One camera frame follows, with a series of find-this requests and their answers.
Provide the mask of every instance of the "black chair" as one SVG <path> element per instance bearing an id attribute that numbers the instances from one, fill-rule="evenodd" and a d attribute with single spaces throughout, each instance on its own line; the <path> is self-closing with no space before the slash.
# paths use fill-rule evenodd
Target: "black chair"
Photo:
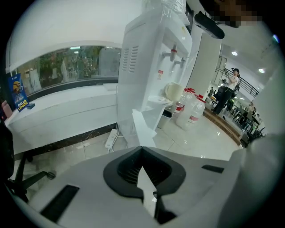
<path id="1" fill-rule="evenodd" d="M 3 121 L 0 121 L 0 133 L 0 161 L 2 169 L 1 174 L 2 178 L 4 179 L 4 183 L 11 193 L 17 195 L 23 201 L 28 202 L 28 198 L 26 196 L 27 188 L 38 180 L 42 179 L 44 176 L 47 176 L 49 179 L 54 179 L 55 174 L 52 172 L 42 171 L 34 176 L 27 178 L 26 180 L 23 180 L 25 161 L 26 159 L 30 162 L 33 160 L 32 157 L 27 157 L 24 154 L 22 160 L 20 161 L 15 180 L 8 179 L 13 175 L 15 165 L 13 136 Z"/>

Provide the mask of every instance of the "glass window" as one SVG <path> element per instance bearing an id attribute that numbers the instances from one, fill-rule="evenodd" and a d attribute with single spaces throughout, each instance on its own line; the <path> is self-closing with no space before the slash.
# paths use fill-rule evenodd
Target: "glass window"
<path id="1" fill-rule="evenodd" d="M 78 46 L 35 58 L 14 73 L 21 73 L 27 95 L 62 83 L 96 78 L 118 78 L 121 49 Z"/>

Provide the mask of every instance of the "ceiling light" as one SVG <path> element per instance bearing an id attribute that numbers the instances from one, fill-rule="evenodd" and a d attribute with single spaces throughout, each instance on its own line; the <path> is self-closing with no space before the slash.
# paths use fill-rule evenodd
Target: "ceiling light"
<path id="1" fill-rule="evenodd" d="M 78 47 L 71 47 L 70 48 L 71 50 L 73 50 L 73 49 L 80 49 L 80 47 L 78 46 Z"/>
<path id="2" fill-rule="evenodd" d="M 273 38 L 276 40 L 277 43 L 279 43 L 278 36 L 276 34 L 273 35 Z"/>

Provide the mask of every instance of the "white counter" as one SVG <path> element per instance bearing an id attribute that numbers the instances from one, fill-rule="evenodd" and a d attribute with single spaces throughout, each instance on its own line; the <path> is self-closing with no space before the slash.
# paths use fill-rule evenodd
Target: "white counter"
<path id="1" fill-rule="evenodd" d="M 85 86 L 32 101 L 5 121 L 18 154 L 116 123 L 116 84 Z"/>

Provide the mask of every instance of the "black slot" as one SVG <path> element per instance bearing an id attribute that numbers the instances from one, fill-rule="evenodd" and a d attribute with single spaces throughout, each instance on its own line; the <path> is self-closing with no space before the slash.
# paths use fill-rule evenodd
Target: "black slot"
<path id="1" fill-rule="evenodd" d="M 202 166 L 202 169 L 206 169 L 215 173 L 222 173 L 224 171 L 224 168 L 217 167 L 217 166 L 211 166 L 211 165 L 204 165 Z"/>
<path id="2" fill-rule="evenodd" d="M 57 222 L 66 210 L 79 188 L 66 185 L 55 198 L 41 211 L 41 215 L 47 219 Z"/>

